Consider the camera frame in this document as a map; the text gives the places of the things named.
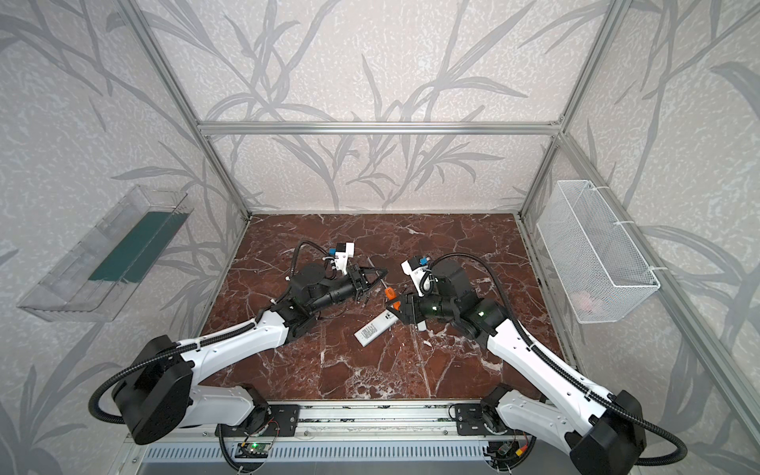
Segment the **plain white remote control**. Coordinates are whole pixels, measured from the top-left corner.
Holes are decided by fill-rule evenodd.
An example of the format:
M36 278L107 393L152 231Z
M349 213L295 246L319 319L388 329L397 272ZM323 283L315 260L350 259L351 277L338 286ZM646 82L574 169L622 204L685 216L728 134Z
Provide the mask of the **plain white remote control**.
M360 330L355 332L354 337L363 348L366 348L368 344L374 342L376 338L379 338L397 322L398 318L393 313L390 311L384 311Z

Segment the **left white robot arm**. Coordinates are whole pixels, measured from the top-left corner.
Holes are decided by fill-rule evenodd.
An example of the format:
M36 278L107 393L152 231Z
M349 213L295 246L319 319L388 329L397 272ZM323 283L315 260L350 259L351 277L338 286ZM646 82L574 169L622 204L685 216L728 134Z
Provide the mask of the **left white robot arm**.
M268 405L253 388L211 387L205 380L250 356L286 346L307 334L318 314L376 288L388 271L352 264L345 275L328 278L309 264L291 277L281 299L253 319L225 330L174 342L151 340L130 374L111 384L118 421L138 445L159 441L175 429L203 425L260 428Z

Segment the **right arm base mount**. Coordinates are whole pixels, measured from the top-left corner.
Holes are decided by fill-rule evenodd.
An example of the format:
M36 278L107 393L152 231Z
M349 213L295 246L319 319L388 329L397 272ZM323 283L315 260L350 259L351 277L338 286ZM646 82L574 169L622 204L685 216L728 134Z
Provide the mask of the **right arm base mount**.
M504 435L506 426L491 414L486 414L480 403L458 403L447 408L449 417L455 422L457 435Z

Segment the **orange handled screwdriver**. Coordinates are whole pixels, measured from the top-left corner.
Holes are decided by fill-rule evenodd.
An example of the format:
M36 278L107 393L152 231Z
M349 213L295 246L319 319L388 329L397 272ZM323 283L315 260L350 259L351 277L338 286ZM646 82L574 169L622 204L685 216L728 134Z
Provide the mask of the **orange handled screwdriver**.
M387 303L390 300L396 298L399 294L398 294L398 292L393 287L391 287L390 285L387 284L386 277L384 279L384 285L382 286L382 288L383 288L383 294L385 296L386 305L387 305Z

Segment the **clear plastic wall tray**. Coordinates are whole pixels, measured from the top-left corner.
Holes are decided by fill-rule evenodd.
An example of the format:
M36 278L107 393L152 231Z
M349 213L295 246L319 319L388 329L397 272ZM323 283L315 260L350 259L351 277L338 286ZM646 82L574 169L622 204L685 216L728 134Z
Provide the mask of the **clear plastic wall tray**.
M18 308L46 322L114 321L193 211L185 191L134 186Z

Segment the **pink item in basket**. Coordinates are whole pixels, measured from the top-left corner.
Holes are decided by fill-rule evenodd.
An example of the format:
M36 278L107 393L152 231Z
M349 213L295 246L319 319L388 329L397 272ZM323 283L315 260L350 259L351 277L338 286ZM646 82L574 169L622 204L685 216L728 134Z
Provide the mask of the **pink item in basket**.
M573 293L570 300L578 313L595 315L599 312L601 302L587 291Z

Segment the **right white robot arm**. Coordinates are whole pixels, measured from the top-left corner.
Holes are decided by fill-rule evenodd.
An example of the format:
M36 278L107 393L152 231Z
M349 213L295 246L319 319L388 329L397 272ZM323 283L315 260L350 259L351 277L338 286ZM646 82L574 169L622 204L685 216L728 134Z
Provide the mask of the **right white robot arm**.
M627 474L646 447L646 436L617 411L635 417L641 403L627 391L613 394L570 367L515 324L509 311L492 299L402 294L387 308L401 322L448 320L528 379L545 402L517 389L499 390L490 400L497 431L515 429L568 454L582 474Z

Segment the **green circuit board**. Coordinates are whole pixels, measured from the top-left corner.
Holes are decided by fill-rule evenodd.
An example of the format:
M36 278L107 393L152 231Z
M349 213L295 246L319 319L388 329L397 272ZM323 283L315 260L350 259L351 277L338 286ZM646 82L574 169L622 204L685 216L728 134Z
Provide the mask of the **green circuit board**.
M272 449L271 443L239 443L235 458L237 459L266 459Z

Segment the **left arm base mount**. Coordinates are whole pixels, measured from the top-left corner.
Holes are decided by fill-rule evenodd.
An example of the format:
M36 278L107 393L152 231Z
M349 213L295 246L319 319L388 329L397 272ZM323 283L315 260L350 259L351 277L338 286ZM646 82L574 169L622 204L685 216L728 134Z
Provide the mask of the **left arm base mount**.
M235 427L218 425L215 435L229 437L294 437L301 407L276 404L266 409L256 408Z

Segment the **aluminium front rail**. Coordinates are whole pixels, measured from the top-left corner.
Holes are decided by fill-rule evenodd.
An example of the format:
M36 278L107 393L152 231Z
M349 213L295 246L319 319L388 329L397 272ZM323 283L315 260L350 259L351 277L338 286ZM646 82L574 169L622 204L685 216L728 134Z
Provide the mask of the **aluminium front rail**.
M490 400L480 403L491 414ZM449 417L449 405L430 401L357 401L355 403L308 402L301 407L294 437L300 439L443 439L457 435L455 422ZM536 439L524 431L507 429L504 435L475 435L481 439L516 439L520 443Z

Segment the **aluminium cage frame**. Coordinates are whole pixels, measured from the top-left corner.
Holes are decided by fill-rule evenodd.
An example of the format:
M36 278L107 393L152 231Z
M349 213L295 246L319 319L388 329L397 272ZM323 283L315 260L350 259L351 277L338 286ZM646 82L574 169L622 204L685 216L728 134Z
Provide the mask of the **aluminium cage frame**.
M730 353L718 341L708 328L707 322L696 307L689 301L686 292L678 284L671 269L651 247L641 228L635 225L631 214L625 209L621 200L611 190L609 183L594 164L569 127L577 116L584 97L588 94L595 76L601 69L604 57L611 51L613 41L623 25L625 15L631 9L631 2L613 1L607 7L601 29L593 41L589 57L581 69L579 79L570 94L568 105L555 121L549 122L210 122L200 121L187 94L182 90L176 74L172 70L160 43L156 39L146 15L136 1L119 1L116 4L126 28L138 41L142 52L158 75L173 105L178 109L183 120L183 130L190 134L192 144L200 148L202 156L209 163L213 172L222 180L245 216L251 210L243 201L243 195L233 183L231 174L225 169L219 156L204 132L214 135L366 135L366 136L549 136L550 146L540 164L540 169L530 186L526 203L532 204L540 183L546 178L558 152L564 152L573 164L576 172L591 181L599 190L601 197L613 212L625 222L625 227L633 243L642 252L644 259L654 265L661 275L660 300L671 317L674 325L682 334L682 340L688 344L696 358L700 360L710 375L714 387L726 400L726 405L734 412L744 431L753 443L759 441L759 394L748 378L741 372Z

